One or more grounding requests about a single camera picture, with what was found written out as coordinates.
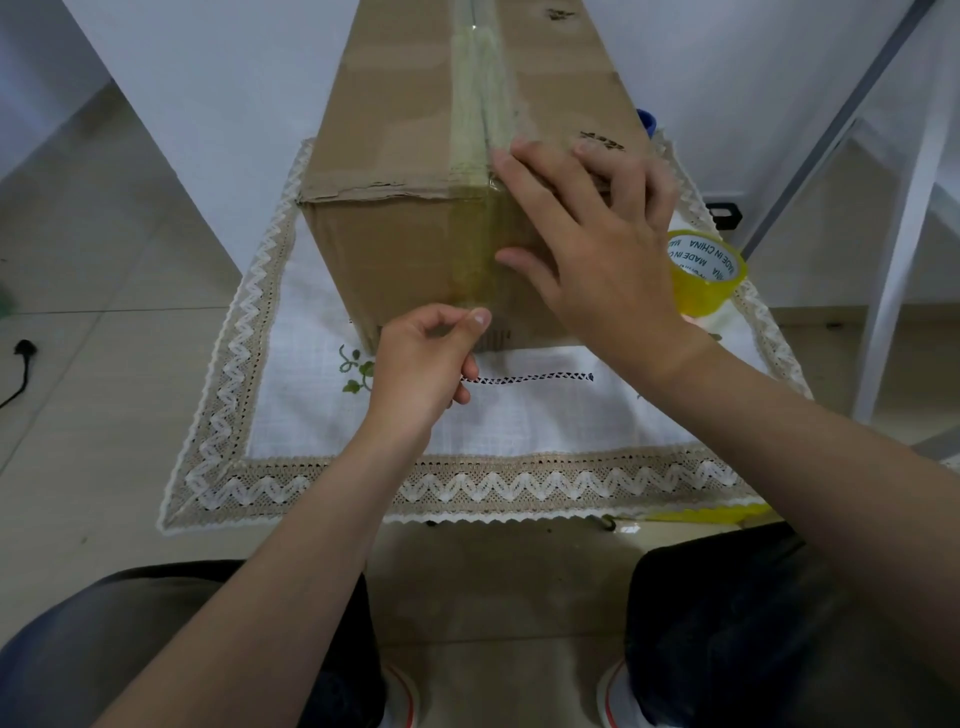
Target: right hand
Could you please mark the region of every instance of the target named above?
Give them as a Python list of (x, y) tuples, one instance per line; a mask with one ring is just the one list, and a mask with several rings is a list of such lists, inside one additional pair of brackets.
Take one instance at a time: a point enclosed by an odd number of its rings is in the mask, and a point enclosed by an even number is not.
[[(715, 345), (674, 303), (666, 236), (677, 183), (662, 161), (595, 142), (568, 153), (520, 139), (492, 159), (558, 273), (523, 248), (500, 250), (497, 261), (530, 280), (567, 329), (618, 374), (637, 389), (657, 387)], [(611, 181), (610, 207), (588, 170)]]

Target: tile floor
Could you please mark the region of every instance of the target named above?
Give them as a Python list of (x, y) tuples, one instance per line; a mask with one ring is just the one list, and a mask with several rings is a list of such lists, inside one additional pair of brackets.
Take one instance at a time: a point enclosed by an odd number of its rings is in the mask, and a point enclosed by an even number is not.
[[(107, 573), (242, 558), (269, 532), (154, 527), (239, 274), (151, 138), (120, 104), (27, 171), (0, 185), (0, 279), (17, 310), (0, 320), (3, 386), (19, 380), (15, 342), (40, 349), (0, 412), (0, 642)], [(786, 333), (817, 396), (844, 409), (857, 327)], [(913, 442), (960, 422), (957, 371), (960, 325), (903, 328), (877, 426)], [(636, 559), (717, 530), (385, 526), (368, 569), (384, 654), (420, 683), (425, 728), (596, 725)]]

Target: black cable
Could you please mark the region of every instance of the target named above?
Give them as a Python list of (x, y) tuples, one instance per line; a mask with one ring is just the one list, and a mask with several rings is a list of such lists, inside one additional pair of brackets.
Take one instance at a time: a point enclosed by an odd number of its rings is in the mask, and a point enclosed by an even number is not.
[(19, 354), (23, 357), (23, 383), (20, 385), (20, 388), (16, 390), (16, 392), (3, 401), (3, 404), (0, 404), (0, 408), (6, 407), (13, 400), (22, 395), (23, 391), (27, 388), (27, 382), (30, 381), (30, 359), (36, 353), (36, 345), (29, 339), (20, 339), (18, 342), (16, 342), (16, 346), (13, 347), (13, 353)]

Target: yellow tape roll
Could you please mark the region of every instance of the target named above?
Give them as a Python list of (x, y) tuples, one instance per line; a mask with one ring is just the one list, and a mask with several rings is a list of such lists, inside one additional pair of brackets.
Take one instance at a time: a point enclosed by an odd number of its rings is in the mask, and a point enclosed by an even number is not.
[(673, 263), (674, 299), (687, 316), (713, 313), (747, 277), (747, 264), (740, 253), (718, 235), (671, 231), (667, 253)]

